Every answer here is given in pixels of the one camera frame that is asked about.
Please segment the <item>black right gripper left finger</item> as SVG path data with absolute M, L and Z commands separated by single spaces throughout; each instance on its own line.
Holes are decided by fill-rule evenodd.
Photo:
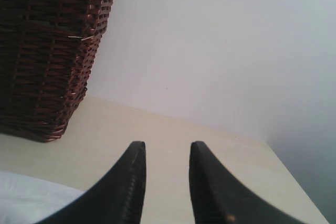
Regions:
M 94 186 L 39 223 L 140 223 L 145 190 L 145 143 L 134 141 Z

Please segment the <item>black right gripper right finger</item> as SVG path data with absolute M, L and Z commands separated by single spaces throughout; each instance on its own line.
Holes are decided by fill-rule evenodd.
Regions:
M 241 183 L 202 141 L 191 144 L 189 188 L 195 223 L 300 223 Z

